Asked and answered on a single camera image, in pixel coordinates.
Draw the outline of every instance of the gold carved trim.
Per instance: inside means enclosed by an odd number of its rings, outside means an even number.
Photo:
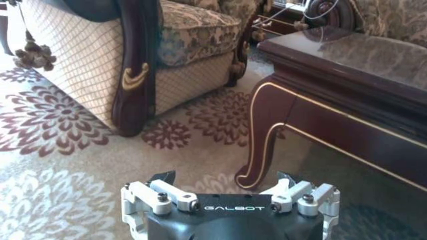
[[[147,62],[141,64],[140,74],[136,75],[135,77],[131,77],[132,69],[129,67],[124,69],[123,77],[121,77],[121,86],[125,91],[131,91],[136,89],[144,83],[148,71],[149,71],[149,66]]]
[[[287,89],[286,87],[272,83],[272,82],[264,82],[256,89],[255,93],[254,93],[254,96],[252,96],[252,100],[251,100],[251,105],[249,105],[249,119],[251,119],[251,125],[249,125],[249,130],[251,130],[251,136],[254,136],[254,103],[255,103],[255,99],[258,97],[258,94],[262,90],[263,87],[266,86],[272,86],[275,88],[278,88],[279,90],[287,92],[288,94],[292,94],[295,95],[298,98],[302,98],[304,99],[306,101],[311,102],[312,104],[318,105],[319,107],[346,116],[347,118],[355,120],[356,122],[370,126],[371,128],[375,128],[380,131],[383,131],[384,133],[392,135],[394,137],[396,138],[400,138],[402,140],[420,146],[422,148],[426,148],[427,149],[427,145],[423,144],[422,142],[414,140],[414,139],[410,139],[408,137],[392,132],[391,130],[372,124],[371,122],[367,122],[364,121],[363,119],[358,118],[356,116],[352,116],[351,114],[338,110],[336,108],[320,103],[319,101],[306,97],[304,95],[300,95],[298,94],[296,92],[294,92],[292,90]],[[263,153],[263,159],[262,159],[262,165],[260,165],[260,170],[262,170],[262,173],[264,171],[264,167],[266,167],[266,151],[267,151],[267,144],[268,144],[268,139],[270,139],[270,134],[271,134],[271,131],[275,129],[276,126],[279,126],[280,123],[276,123],[275,125],[272,125],[272,127],[270,128],[268,130],[268,134],[267,134],[267,138],[264,140],[264,153]],[[288,124],[284,124],[282,123],[282,125],[284,125],[287,128],[292,129],[294,131],[296,131],[298,133],[303,134],[304,136],[307,136],[308,138],[316,140],[318,142],[323,143],[324,145],[327,145],[328,147],[331,147],[332,149],[338,150],[339,152],[344,153],[347,156],[355,158],[356,160],[359,160],[360,162],[366,163],[367,165],[370,165],[371,167],[376,168],[378,170],[383,171],[384,173],[390,174],[391,176],[394,176],[395,178],[398,178],[399,180],[404,181],[406,183],[411,184],[414,187],[419,188],[420,190],[426,191],[427,192],[427,188],[420,186],[419,184],[416,184],[415,182],[412,182],[411,180],[406,179],[404,177],[396,175],[395,173],[390,172],[388,170],[386,170],[384,168],[382,168],[380,166],[372,164],[371,162],[368,162],[367,160],[364,160],[363,158],[358,157],[356,155],[354,155],[352,153],[347,152],[346,150],[340,149],[338,146],[330,144],[328,142],[323,141],[322,139],[316,138],[315,136],[310,135],[307,132],[302,131],[300,129],[298,129],[296,127],[288,125]],[[240,174],[236,176],[236,179],[239,178],[247,178],[249,176],[249,172],[252,170],[252,167],[254,167],[254,146],[255,146],[255,143],[254,143],[254,140],[251,141],[251,159],[249,159],[249,162],[248,162],[248,168],[247,168],[247,172],[245,174]],[[243,186],[239,181],[236,181],[236,184],[243,188],[243,189],[249,189],[252,188],[260,181],[262,179],[262,174],[258,176],[256,178],[256,181],[254,184],[251,185],[247,185],[247,186]]]

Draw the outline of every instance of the screw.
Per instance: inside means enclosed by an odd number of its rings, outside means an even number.
[[[282,206],[276,202],[270,204],[270,208],[271,208],[274,213],[278,213],[282,210]]]
[[[191,201],[191,203],[189,203],[189,211],[191,212],[196,212],[199,210],[200,210],[200,202],[199,202],[199,200]]]
[[[315,200],[315,198],[314,198],[314,195],[311,195],[311,194],[304,194],[303,196],[302,196],[302,199],[307,202],[307,203],[312,203],[314,202],[314,200]]]
[[[168,194],[165,192],[159,192],[157,194],[159,202],[164,203],[168,201]]]

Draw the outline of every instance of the side table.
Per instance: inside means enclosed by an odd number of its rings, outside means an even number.
[[[251,95],[249,155],[237,185],[260,184],[275,132],[287,128],[427,191],[427,48],[331,26],[259,48],[275,73]]]

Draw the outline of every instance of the floral carpet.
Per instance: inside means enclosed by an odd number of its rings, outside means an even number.
[[[249,57],[237,87],[219,89],[153,119],[132,138],[115,135],[33,70],[0,65],[0,239],[131,239],[120,219],[124,183],[176,170],[196,193],[244,193],[233,174],[248,157],[248,100],[272,72]],[[278,134],[271,170],[342,191],[336,240],[419,240],[427,195],[300,136]]]

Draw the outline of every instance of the floor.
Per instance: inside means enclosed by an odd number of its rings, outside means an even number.
[[[36,71],[0,60],[1,240],[131,239],[120,187],[169,170],[187,191],[244,193],[233,174],[248,157],[249,92],[274,71],[255,47],[237,87],[168,111],[133,138],[113,135]],[[340,189],[334,240],[426,239],[427,193],[287,131],[260,190],[276,171]]]

